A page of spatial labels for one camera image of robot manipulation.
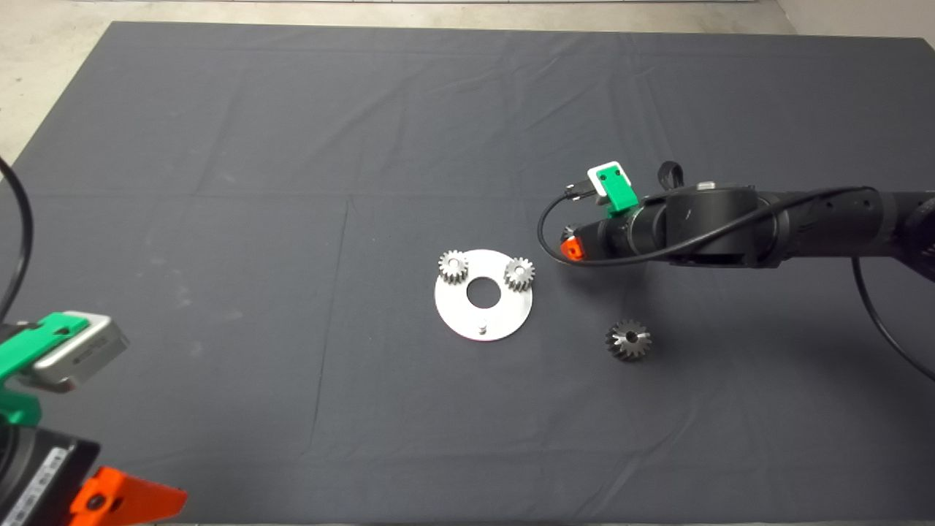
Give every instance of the cable connector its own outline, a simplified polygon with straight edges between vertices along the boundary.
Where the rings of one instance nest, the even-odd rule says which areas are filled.
[[[577,201],[585,197],[591,197],[596,193],[597,190],[591,183],[590,179],[578,181],[577,183],[572,183],[565,187],[565,198],[571,199],[572,201]]]

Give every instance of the black cable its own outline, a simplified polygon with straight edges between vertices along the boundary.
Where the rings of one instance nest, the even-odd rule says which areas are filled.
[[[761,209],[757,209],[753,212],[747,213],[730,221],[724,223],[723,225],[695,236],[694,238],[687,239],[685,241],[678,242],[671,246],[668,246],[661,250],[656,250],[654,252],[648,252],[646,254],[639,254],[636,256],[629,257],[616,257],[613,259],[599,259],[597,261],[572,261],[561,254],[557,253],[552,247],[549,246],[549,243],[545,240],[545,233],[543,232],[545,228],[545,219],[548,217],[549,213],[558,206],[558,203],[566,199],[574,199],[575,195],[565,193],[560,197],[556,197],[548,206],[545,207],[545,210],[542,211],[542,215],[539,216],[539,223],[536,226],[536,235],[539,237],[539,245],[542,247],[542,250],[549,255],[555,261],[559,263],[564,263],[566,265],[571,265],[574,267],[618,267],[622,265],[633,265],[636,263],[645,263],[646,261],[652,261],[660,257],[671,256],[672,254],[679,253],[686,248],[692,248],[708,241],[715,240],[726,235],[729,232],[737,230],[738,228],[743,228],[744,226],[751,225],[752,223],[759,221],[760,219],[773,215],[783,210],[798,206],[802,203],[811,201],[812,199],[817,199],[820,197],[832,197],[837,196],[838,194],[844,194],[847,192],[858,192],[861,190],[873,190],[870,186],[844,186],[840,188],[828,188],[825,190],[813,190],[812,192],[806,192],[799,196],[790,197],[788,199],[783,199],[781,201],[776,201],[770,205],[767,205]]]
[[[7,319],[10,307],[13,306],[13,300],[20,292],[23,278],[26,277],[26,269],[29,268],[29,258],[33,253],[33,209],[29,206],[29,197],[26,196],[26,190],[20,183],[20,178],[16,176],[7,161],[0,157],[0,173],[13,190],[13,196],[16,198],[16,204],[20,208],[20,219],[22,234],[20,237],[20,258],[13,269],[13,275],[9,279],[7,292],[0,300],[0,323]]]
[[[857,283],[857,292],[860,293],[860,299],[864,302],[864,308],[867,309],[867,314],[870,315],[870,320],[873,322],[873,325],[880,331],[880,334],[883,335],[884,339],[894,348],[900,356],[903,357],[906,361],[910,363],[917,371],[924,374],[928,377],[929,380],[935,382],[935,372],[926,367],[923,363],[913,358],[905,349],[902,348],[893,335],[889,333],[889,330],[886,330],[886,326],[883,323],[883,320],[880,319],[880,315],[876,312],[876,308],[873,307],[873,302],[870,301],[870,293],[867,292],[867,284],[864,283],[864,272],[860,268],[860,258],[852,257],[851,258],[851,268],[854,269],[854,281]]]

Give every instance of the small metal gear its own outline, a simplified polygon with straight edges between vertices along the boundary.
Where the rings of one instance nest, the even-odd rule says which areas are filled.
[[[448,284],[461,283],[468,277],[468,257],[457,250],[449,250],[439,258],[439,276]]]
[[[510,290],[515,291],[528,289],[532,285],[534,277],[536,277],[536,267],[533,267],[532,261],[525,257],[511,259],[503,272],[503,280]]]
[[[649,330],[636,320],[624,320],[607,333],[607,350],[614,358],[622,361],[637,361],[646,357],[649,352]]]

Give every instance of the green bracket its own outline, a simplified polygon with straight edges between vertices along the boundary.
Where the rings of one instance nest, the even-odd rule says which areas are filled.
[[[6,382],[10,376],[26,369],[88,325],[88,320],[82,317],[52,313],[34,327],[0,343],[0,416],[15,425],[35,426],[39,423],[42,410],[38,398],[7,390]]]
[[[640,204],[620,163],[613,161],[591,168],[587,176],[597,190],[598,202],[607,204],[608,217],[616,217]]]

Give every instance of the center hole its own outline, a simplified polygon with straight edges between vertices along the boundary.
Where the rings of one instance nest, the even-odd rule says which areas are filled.
[[[477,278],[467,284],[467,299],[478,309],[489,309],[500,301],[500,287],[490,278]]]

